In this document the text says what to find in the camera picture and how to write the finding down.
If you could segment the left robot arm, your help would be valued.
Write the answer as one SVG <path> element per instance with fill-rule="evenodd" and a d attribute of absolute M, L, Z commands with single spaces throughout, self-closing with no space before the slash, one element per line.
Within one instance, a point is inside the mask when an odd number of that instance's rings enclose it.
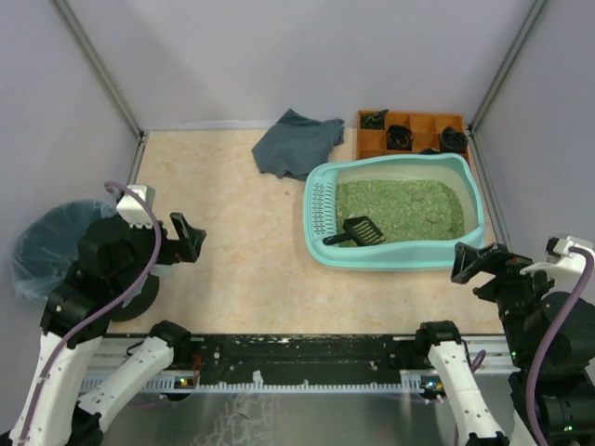
<path fill-rule="evenodd" d="M 34 379 L 4 445 L 98 445 L 113 418 L 154 376 L 191 357 L 192 335 L 161 321 L 133 356 L 88 397 L 79 395 L 86 370 L 114 314 L 135 296 L 154 265 L 198 260 L 205 230 L 170 216 L 177 239 L 161 223 L 134 228 L 122 217 L 92 223 L 77 243 L 78 256 L 46 302 Z"/>

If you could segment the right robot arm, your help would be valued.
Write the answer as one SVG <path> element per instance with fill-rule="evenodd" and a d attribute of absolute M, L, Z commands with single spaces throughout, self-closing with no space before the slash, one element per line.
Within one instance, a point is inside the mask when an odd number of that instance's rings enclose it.
<path fill-rule="evenodd" d="M 451 321 L 424 322 L 417 350 L 443 384 L 459 445 L 591 445 L 594 442 L 594 307 L 583 299 L 594 272 L 594 246 L 552 236 L 535 262 L 492 243 L 455 247 L 451 280 L 491 280 L 473 290 L 496 304 L 515 372 L 508 378 L 514 425 L 506 433 L 476 382 L 465 344 Z"/>

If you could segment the black litter scoop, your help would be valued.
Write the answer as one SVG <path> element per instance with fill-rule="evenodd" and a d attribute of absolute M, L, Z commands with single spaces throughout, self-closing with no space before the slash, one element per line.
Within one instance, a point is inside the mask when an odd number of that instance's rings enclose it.
<path fill-rule="evenodd" d="M 354 242 L 357 246 L 372 246 L 383 243 L 384 240 L 384 233 L 368 216 L 357 216 L 346 218 L 343 222 L 343 232 L 325 237 L 323 243 L 330 246 Z"/>

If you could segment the teal plastic litter box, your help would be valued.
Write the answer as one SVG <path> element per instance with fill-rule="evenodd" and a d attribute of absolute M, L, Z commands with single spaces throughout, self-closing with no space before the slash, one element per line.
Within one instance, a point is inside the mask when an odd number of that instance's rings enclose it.
<path fill-rule="evenodd" d="M 367 216 L 384 240 L 359 247 L 324 239 L 351 217 Z M 457 154 L 405 154 L 321 164 L 303 195 L 312 257 L 335 269 L 449 269 L 457 243 L 480 247 L 486 215 L 469 163 Z"/>

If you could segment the black trash bin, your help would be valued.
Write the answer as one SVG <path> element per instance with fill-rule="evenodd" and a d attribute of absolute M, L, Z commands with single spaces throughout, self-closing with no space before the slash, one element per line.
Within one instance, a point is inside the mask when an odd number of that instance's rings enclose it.
<path fill-rule="evenodd" d="M 154 303 L 160 288 L 158 276 L 150 273 L 132 293 L 111 312 L 115 322 L 131 321 L 146 312 Z"/>

